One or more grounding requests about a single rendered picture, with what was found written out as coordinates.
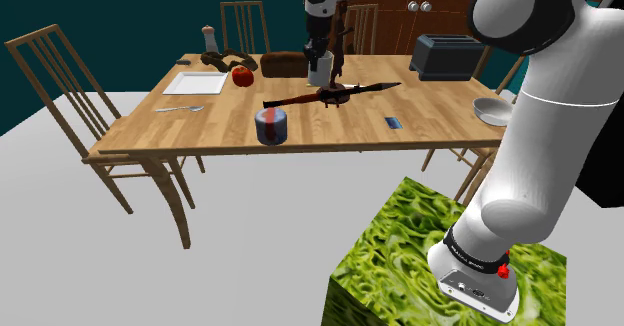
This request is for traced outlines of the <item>dark brown figure on base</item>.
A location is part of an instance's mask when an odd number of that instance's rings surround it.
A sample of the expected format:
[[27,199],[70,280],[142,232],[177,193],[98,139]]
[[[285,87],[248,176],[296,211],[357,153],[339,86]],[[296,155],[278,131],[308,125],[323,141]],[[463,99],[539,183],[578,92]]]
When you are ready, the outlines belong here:
[[317,90],[318,94],[322,96],[329,95],[330,93],[339,92],[345,89],[342,84],[336,82],[336,77],[342,75],[342,68],[344,65],[344,51],[343,51],[343,39],[346,34],[351,33],[354,28],[346,28],[343,21],[343,16],[348,10],[346,1],[340,1],[338,3],[338,10],[334,14],[334,44],[332,46],[333,67],[330,74],[330,83],[327,87],[321,87]]

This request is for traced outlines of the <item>white mug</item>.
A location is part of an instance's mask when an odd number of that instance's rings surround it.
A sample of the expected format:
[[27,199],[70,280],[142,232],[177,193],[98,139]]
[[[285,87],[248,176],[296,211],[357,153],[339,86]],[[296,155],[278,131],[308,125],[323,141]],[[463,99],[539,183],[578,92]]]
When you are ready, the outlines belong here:
[[330,76],[333,66],[333,54],[326,51],[322,57],[317,60],[317,68],[315,71],[308,67],[308,83],[312,86],[327,87],[330,83]]

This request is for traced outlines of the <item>brown bread loaf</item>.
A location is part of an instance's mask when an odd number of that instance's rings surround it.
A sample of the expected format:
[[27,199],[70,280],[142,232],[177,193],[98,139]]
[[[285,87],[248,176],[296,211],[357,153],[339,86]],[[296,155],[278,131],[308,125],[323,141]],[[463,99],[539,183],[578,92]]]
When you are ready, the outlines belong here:
[[306,78],[308,60],[302,52],[276,51],[263,54],[261,72],[266,78]]

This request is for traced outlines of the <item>red tomato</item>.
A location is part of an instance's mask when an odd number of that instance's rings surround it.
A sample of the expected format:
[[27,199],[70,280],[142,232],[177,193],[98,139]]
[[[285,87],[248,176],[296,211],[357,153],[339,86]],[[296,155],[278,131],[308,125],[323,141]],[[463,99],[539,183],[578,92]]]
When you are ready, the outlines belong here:
[[249,87],[254,83],[254,73],[242,65],[231,71],[232,81],[238,87]]

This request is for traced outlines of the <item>wooden dining table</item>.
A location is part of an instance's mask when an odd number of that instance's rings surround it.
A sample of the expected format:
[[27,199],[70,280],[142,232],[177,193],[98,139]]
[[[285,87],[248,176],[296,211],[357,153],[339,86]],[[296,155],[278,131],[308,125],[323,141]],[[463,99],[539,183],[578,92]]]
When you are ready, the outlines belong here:
[[[174,66],[124,121],[95,144],[99,157],[123,154],[136,159],[154,179],[167,201],[184,248],[191,244],[182,201],[163,161],[178,156],[271,153],[383,151],[499,146],[504,130],[479,120],[473,100],[490,96],[476,79],[467,82],[423,82],[408,68],[407,55],[349,55],[342,81],[369,85],[401,82],[381,92],[354,95],[340,106],[321,103],[286,107],[287,141],[278,146],[258,142],[254,116],[263,101],[312,92],[304,78],[257,75],[248,88],[226,80],[219,95],[164,95]],[[156,109],[204,106],[198,112]],[[402,129],[390,129],[385,117],[396,117]]]

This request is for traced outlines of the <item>dark brown coiled belt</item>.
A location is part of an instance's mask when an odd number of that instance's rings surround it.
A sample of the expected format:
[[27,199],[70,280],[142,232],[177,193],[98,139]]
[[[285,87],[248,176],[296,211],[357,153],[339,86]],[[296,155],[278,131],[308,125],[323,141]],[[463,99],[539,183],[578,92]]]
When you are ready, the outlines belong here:
[[[229,63],[225,63],[224,59],[228,56],[239,57],[239,60],[232,60]],[[243,66],[250,71],[258,69],[257,62],[249,54],[233,49],[225,49],[223,53],[214,51],[204,52],[201,54],[200,60],[204,65],[215,66],[222,73],[229,72],[237,66]]]

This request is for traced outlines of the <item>blue-grey cylinder with red stripe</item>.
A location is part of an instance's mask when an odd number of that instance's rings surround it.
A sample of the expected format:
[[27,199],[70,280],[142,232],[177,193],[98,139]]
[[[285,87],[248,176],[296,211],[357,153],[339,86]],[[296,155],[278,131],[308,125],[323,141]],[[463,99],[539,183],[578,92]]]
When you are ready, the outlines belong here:
[[287,115],[279,108],[259,110],[255,115],[257,139],[260,143],[274,146],[287,140]]

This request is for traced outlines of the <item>white and brown pepper mill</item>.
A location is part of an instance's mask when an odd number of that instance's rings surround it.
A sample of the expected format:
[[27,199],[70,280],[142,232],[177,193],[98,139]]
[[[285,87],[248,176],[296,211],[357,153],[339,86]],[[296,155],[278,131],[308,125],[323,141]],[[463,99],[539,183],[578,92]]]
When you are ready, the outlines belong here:
[[204,36],[205,51],[218,53],[219,46],[215,38],[215,29],[212,26],[206,25],[201,29],[201,31]]

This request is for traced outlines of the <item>brown wooden cabinet with knobs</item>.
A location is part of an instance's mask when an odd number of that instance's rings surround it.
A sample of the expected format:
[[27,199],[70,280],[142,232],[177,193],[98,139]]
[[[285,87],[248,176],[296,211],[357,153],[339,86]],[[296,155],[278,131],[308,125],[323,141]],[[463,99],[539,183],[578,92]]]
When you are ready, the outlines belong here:
[[467,9],[471,0],[350,0],[348,4],[376,4],[365,17],[346,14],[347,26],[365,24],[363,52],[410,55],[423,34],[468,35]]

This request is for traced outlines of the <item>dark grey toaster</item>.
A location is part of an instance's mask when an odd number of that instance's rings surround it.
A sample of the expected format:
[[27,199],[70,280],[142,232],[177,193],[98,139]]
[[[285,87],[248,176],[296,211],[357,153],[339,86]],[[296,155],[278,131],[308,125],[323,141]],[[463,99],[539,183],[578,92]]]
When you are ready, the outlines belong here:
[[421,81],[469,81],[485,45],[471,36],[423,34],[418,37],[409,69]]

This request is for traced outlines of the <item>white square plate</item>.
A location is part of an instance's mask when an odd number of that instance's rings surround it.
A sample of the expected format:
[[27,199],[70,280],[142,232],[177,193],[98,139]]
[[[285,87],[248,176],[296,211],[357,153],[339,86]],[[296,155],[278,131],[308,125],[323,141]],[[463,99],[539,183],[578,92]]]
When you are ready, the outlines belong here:
[[164,95],[219,95],[228,78],[222,72],[179,72]]

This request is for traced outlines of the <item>grey bowl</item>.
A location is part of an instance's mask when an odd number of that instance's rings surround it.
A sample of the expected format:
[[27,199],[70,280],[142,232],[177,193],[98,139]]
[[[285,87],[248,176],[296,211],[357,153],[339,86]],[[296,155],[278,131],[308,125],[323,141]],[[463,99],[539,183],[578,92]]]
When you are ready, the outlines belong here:
[[505,127],[511,119],[513,107],[505,100],[476,98],[472,104],[476,117],[488,125]]

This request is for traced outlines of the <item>green patterned robot stand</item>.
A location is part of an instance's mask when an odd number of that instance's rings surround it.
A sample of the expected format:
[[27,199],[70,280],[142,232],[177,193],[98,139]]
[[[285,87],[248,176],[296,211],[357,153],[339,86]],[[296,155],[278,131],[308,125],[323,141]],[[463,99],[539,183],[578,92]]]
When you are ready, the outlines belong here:
[[331,274],[321,326],[566,326],[565,256],[517,244],[519,313],[507,325],[445,296],[427,264],[464,205],[404,178]]

